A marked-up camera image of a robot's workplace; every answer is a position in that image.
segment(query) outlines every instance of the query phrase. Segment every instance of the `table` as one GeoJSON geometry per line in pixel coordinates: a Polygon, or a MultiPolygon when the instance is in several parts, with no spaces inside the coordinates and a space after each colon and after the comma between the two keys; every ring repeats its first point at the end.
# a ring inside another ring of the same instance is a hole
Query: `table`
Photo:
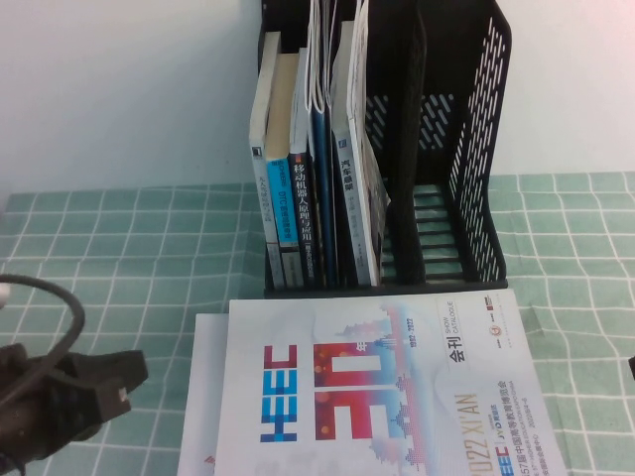
{"type": "MultiPolygon", "coordinates": [[[[635,174],[503,176],[490,206],[570,474],[635,475],[635,174]]],[[[5,273],[73,289],[87,322],[73,350],[143,349],[133,411],[29,475],[174,475],[194,316],[259,298],[264,235],[253,183],[12,195],[5,273]]],[[[14,288],[0,345],[46,352],[69,323],[14,288]]]]}

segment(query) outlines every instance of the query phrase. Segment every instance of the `white book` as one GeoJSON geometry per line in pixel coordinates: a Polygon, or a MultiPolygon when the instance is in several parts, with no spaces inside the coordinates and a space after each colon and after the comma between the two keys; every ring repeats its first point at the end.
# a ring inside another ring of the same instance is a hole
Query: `white book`
{"type": "Polygon", "coordinates": [[[291,114],[299,58],[298,54],[278,55],[265,140],[265,161],[287,288],[304,285],[289,169],[291,114]]]}
{"type": "Polygon", "coordinates": [[[390,198],[384,186],[377,160],[366,135],[366,57],[368,50],[368,1],[357,2],[348,70],[346,114],[353,153],[355,176],[360,187],[361,227],[366,244],[370,285],[381,277],[381,248],[390,198]]]}
{"type": "Polygon", "coordinates": [[[566,475],[511,290],[230,304],[216,476],[566,475]]]}
{"type": "Polygon", "coordinates": [[[361,177],[355,170],[350,126],[346,113],[346,97],[348,92],[348,72],[350,52],[353,41],[353,22],[342,22],[339,35],[339,48],[333,65],[333,81],[331,84],[332,110],[330,116],[331,130],[337,163],[339,164],[339,179],[344,190],[346,203],[346,217],[350,233],[351,249],[355,262],[357,284],[370,286],[369,254],[367,240],[364,237],[363,215],[360,203],[360,189],[363,187],[361,177]]]}
{"type": "Polygon", "coordinates": [[[214,474],[227,349],[227,314],[198,314],[178,476],[214,474]]]}
{"type": "Polygon", "coordinates": [[[249,145],[254,166],[254,176],[258,197],[260,200],[260,212],[262,225],[267,242],[267,253],[271,266],[271,276],[274,288],[281,290],[285,287],[282,258],[276,222],[274,218],[271,200],[271,188],[267,176],[267,163],[265,161],[265,138],[267,134],[267,118],[269,116],[269,103],[273,86],[273,78],[276,70],[276,61],[280,51],[280,32],[269,32],[265,35],[265,44],[262,51],[260,75],[256,86],[256,96],[251,109],[249,121],[249,145]]]}

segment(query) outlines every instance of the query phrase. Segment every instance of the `black cable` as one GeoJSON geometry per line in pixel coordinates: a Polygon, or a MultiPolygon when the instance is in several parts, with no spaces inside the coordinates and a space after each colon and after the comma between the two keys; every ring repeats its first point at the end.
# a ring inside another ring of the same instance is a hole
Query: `black cable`
{"type": "Polygon", "coordinates": [[[70,328],[66,332],[65,336],[60,339],[51,352],[42,358],[42,360],[27,370],[21,377],[13,382],[8,389],[2,389],[0,393],[0,411],[8,406],[11,402],[18,399],[27,393],[34,385],[36,385],[40,379],[44,378],[49,372],[51,372],[56,365],[65,356],[70,346],[77,340],[83,325],[86,321],[86,315],[81,306],[81,303],[72,293],[64,288],[50,283],[48,281],[40,280],[38,278],[31,278],[29,276],[21,275],[2,275],[0,274],[0,283],[7,283],[10,285],[23,285],[31,288],[37,288],[52,295],[57,296],[63,300],[70,308],[72,314],[72,322],[70,328]]]}

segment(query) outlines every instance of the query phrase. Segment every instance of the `book spine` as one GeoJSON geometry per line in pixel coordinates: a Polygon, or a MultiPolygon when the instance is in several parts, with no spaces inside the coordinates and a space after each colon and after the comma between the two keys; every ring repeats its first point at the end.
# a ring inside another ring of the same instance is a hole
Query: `book spine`
{"type": "Polygon", "coordinates": [[[334,217],[332,214],[332,163],[328,151],[325,114],[313,110],[312,118],[312,124],[313,127],[315,127],[317,196],[319,200],[319,214],[321,215],[320,224],[322,246],[324,249],[324,273],[326,274],[326,284],[330,288],[334,288],[337,286],[337,258],[335,252],[334,217]]]}
{"type": "Polygon", "coordinates": [[[302,259],[298,247],[298,226],[294,210],[291,175],[287,159],[267,163],[282,265],[288,288],[304,285],[302,259]]]}
{"type": "Polygon", "coordinates": [[[260,201],[260,213],[262,215],[262,226],[267,242],[267,254],[271,266],[271,277],[274,288],[283,290],[285,288],[285,275],[283,273],[282,258],[280,256],[280,246],[278,243],[278,233],[276,232],[276,221],[274,218],[271,189],[267,176],[267,161],[263,155],[263,144],[252,144],[251,155],[254,166],[254,177],[258,188],[258,199],[260,201]]]}
{"type": "Polygon", "coordinates": [[[370,269],[362,225],[362,210],[359,203],[361,183],[360,178],[355,173],[350,132],[333,133],[333,135],[337,147],[339,176],[344,191],[344,201],[346,202],[346,215],[348,216],[348,229],[355,262],[355,272],[357,274],[357,284],[359,286],[370,286],[370,269]]]}
{"type": "Polygon", "coordinates": [[[317,281],[318,244],[314,225],[314,204],[311,194],[311,165],[307,154],[290,154],[289,168],[294,193],[294,205],[298,216],[300,255],[305,272],[305,282],[313,288],[317,281]]]}

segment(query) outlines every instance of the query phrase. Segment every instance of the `white wall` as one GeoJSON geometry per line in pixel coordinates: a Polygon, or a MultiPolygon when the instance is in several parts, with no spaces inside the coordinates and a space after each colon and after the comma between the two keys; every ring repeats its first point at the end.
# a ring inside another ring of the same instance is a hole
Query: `white wall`
{"type": "Polygon", "coordinates": [[[493,171],[635,170],[635,1],[498,1],[513,41],[493,171]]]}
{"type": "Polygon", "coordinates": [[[253,177],[259,0],[0,2],[0,193],[253,177]]]}
{"type": "MultiPolygon", "coordinates": [[[[499,2],[494,172],[635,170],[635,1],[499,2]]],[[[259,5],[0,2],[0,196],[251,179],[259,5]]]]}

